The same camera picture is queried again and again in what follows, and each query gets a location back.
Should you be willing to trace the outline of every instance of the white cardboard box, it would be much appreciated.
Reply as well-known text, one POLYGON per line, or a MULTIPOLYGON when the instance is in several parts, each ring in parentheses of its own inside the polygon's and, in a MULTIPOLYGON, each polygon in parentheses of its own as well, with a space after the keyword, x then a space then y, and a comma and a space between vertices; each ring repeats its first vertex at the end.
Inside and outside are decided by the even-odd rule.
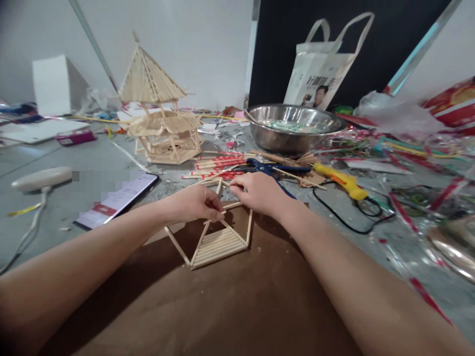
POLYGON ((64 54, 33 61, 33 84, 38 113, 42 116, 79 110, 89 87, 64 54))

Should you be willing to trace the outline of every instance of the metal bowl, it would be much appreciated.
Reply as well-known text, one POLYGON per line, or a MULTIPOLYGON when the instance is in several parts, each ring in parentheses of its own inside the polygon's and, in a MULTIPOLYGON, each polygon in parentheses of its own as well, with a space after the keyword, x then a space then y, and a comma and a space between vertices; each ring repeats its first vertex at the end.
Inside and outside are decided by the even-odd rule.
POLYGON ((328 135, 346 128, 346 122, 337 115, 303 106, 268 104, 252 106, 247 111, 256 143, 281 154, 302 155, 328 135))

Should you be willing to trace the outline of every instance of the red box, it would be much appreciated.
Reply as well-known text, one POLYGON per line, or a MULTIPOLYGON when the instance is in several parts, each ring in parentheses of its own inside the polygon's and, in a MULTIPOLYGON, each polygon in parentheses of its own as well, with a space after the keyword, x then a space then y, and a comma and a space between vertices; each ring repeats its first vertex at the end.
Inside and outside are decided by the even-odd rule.
POLYGON ((83 142, 94 141, 94 133, 90 129, 66 131, 56 134, 56 140, 63 146, 71 146, 83 142))

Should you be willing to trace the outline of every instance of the hand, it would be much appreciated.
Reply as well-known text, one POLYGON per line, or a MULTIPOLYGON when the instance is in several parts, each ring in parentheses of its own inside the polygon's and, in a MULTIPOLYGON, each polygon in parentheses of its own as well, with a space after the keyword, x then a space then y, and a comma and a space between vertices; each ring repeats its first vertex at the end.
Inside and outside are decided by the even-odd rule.
POLYGON ((196 219, 213 222, 224 219, 219 195, 204 185, 197 184, 180 190, 157 202, 160 214, 172 223, 186 223, 196 219))
POLYGON ((285 194, 274 178, 262 172, 237 176, 229 185, 231 192, 246 206, 273 218, 299 202, 285 194))

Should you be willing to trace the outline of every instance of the printed photo on bag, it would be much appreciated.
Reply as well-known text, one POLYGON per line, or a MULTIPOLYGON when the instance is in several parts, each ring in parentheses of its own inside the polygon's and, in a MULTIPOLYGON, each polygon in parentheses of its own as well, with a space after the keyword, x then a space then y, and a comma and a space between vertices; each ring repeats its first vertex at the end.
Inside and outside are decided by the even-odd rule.
POLYGON ((341 78, 310 76, 304 89, 300 106, 318 108, 325 101, 328 92, 339 83, 341 78))

